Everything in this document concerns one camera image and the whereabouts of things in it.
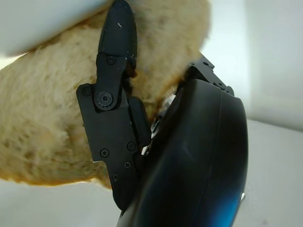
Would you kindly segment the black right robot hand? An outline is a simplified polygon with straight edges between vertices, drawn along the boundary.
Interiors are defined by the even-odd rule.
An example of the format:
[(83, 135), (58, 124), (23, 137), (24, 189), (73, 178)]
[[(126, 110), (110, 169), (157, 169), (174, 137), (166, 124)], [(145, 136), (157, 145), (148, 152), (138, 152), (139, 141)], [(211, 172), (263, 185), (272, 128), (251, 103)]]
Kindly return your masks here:
[(107, 166), (119, 227), (230, 227), (248, 167), (242, 101), (204, 56), (191, 62), (153, 126), (123, 83), (136, 66), (138, 23), (113, 2), (102, 29), (97, 81), (76, 91), (92, 160)]

